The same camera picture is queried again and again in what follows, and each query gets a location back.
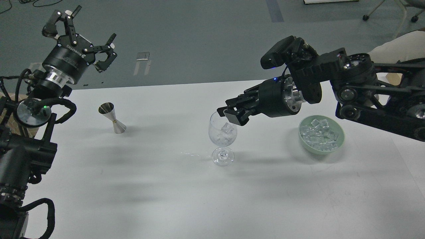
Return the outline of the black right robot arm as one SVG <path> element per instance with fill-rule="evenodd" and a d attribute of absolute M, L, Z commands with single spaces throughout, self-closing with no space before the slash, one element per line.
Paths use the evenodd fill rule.
<path fill-rule="evenodd" d="M 217 109 L 230 123 L 244 126 L 250 116 L 296 115 L 303 102 L 317 104 L 321 82 L 329 81 L 337 100 L 336 117 L 424 141 L 424 59 L 374 63 L 367 53 L 345 48 L 318 55 L 302 38 L 289 36 L 262 56 L 261 67 L 286 65 L 282 74 L 246 89 Z"/>

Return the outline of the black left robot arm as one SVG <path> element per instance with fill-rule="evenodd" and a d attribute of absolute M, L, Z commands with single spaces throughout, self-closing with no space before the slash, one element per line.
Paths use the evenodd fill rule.
<path fill-rule="evenodd" d="M 54 126 L 76 113 L 68 100 L 72 89 L 91 65 L 104 72 L 116 59 L 112 34 L 96 46 L 75 30 L 81 10 L 53 12 L 42 29 L 56 45 L 41 63 L 42 70 L 24 69 L 20 75 L 1 77 L 1 238 L 24 239 L 29 211 L 45 204 L 47 227 L 41 239 L 55 228 L 55 205 L 41 198 L 23 205 L 28 184 L 38 184 L 51 168 L 57 144 L 51 142 Z"/>

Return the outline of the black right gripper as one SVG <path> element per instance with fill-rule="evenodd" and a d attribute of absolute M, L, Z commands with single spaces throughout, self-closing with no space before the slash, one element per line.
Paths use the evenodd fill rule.
<path fill-rule="evenodd" d="M 258 106 L 253 104 L 258 99 Z M 270 118 L 291 116 L 299 113 L 304 97 L 292 77 L 266 80 L 260 87 L 251 87 L 243 94 L 225 101 L 226 107 L 217 108 L 220 117 L 238 126 L 245 126 L 250 116 L 264 114 Z"/>

